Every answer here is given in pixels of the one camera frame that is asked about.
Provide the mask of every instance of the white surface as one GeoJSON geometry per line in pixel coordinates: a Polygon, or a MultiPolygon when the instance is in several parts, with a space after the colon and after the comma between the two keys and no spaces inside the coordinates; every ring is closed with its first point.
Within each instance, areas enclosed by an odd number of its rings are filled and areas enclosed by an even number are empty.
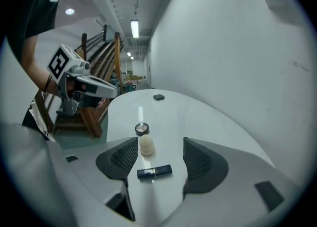
{"type": "Polygon", "coordinates": [[[151,86],[224,113],[303,185],[316,151],[317,49],[287,3],[171,0],[151,39],[151,86]]]}
{"type": "Polygon", "coordinates": [[[22,124],[38,91],[15,58],[7,39],[0,51],[0,121],[22,124]]]}
{"type": "Polygon", "coordinates": [[[132,61],[132,71],[133,75],[144,76],[144,61],[134,59],[132,61]]]}
{"type": "Polygon", "coordinates": [[[154,226],[181,204],[182,187],[187,178],[183,161],[184,137],[250,152],[273,165],[257,142],[231,119],[193,98],[164,90],[134,91],[114,99],[108,109],[107,141],[136,136],[134,127],[140,122],[140,108],[156,152],[143,157],[139,151],[128,177],[138,224],[154,226]],[[155,94],[163,94],[165,99],[156,101],[155,94]],[[163,165],[171,165],[173,175],[155,181],[137,179],[137,170],[163,165]]]}

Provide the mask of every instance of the black t-shirt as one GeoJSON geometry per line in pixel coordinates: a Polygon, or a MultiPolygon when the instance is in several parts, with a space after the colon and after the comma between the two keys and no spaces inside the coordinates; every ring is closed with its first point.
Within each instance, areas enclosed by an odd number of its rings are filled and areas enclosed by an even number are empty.
{"type": "Polygon", "coordinates": [[[57,6],[58,2],[50,0],[22,0],[19,3],[6,35],[19,62],[25,39],[54,28],[57,6]]]}

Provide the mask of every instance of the white wall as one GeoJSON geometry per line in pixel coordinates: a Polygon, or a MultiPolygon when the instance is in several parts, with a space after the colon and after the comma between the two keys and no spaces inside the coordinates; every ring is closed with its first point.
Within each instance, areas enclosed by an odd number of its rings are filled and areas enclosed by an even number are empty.
{"type": "Polygon", "coordinates": [[[133,75],[144,76],[144,62],[143,60],[133,60],[132,61],[132,71],[133,75]]]}
{"type": "Polygon", "coordinates": [[[149,62],[152,87],[221,111],[301,185],[316,152],[317,50],[292,6],[273,12],[264,0],[171,0],[149,62]]]}
{"type": "Polygon", "coordinates": [[[0,121],[22,124],[37,86],[24,72],[5,38],[0,52],[0,121]]]}
{"type": "Polygon", "coordinates": [[[148,78],[148,76],[149,76],[148,54],[149,54],[149,52],[147,51],[147,54],[145,55],[145,58],[144,58],[144,75],[146,76],[146,78],[148,78]]]}
{"type": "Polygon", "coordinates": [[[125,72],[127,73],[127,66],[126,66],[126,63],[125,61],[120,61],[120,68],[121,68],[121,72],[125,72]]]}
{"type": "Polygon", "coordinates": [[[128,71],[132,70],[132,61],[131,60],[127,61],[127,69],[128,69],[128,71]]]}

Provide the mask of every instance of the fluorescent light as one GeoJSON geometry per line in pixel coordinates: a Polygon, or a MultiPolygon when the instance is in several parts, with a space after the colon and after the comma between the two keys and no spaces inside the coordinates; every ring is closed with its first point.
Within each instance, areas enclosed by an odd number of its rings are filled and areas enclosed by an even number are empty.
{"type": "Polygon", "coordinates": [[[133,38],[139,37],[139,20],[131,20],[131,30],[133,38]]]}
{"type": "Polygon", "coordinates": [[[65,11],[66,15],[72,15],[73,13],[75,13],[75,10],[72,8],[69,8],[65,11]]]}

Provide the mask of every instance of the person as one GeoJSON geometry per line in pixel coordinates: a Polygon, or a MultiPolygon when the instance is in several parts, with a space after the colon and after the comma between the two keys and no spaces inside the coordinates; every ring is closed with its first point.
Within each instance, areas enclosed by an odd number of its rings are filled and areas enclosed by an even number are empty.
{"type": "MultiPolygon", "coordinates": [[[[19,0],[19,2],[11,18],[6,37],[24,71],[43,91],[50,74],[37,64],[35,47],[38,35],[54,28],[58,0],[19,0]]],[[[67,82],[68,94],[71,95],[73,90],[74,81],[69,80],[67,82]]],[[[50,80],[46,92],[57,95],[57,85],[54,80],[50,80]]],[[[105,99],[101,99],[98,107],[101,107],[104,102],[105,99]]],[[[33,117],[27,111],[23,125],[38,130],[35,124],[33,117]]]]}

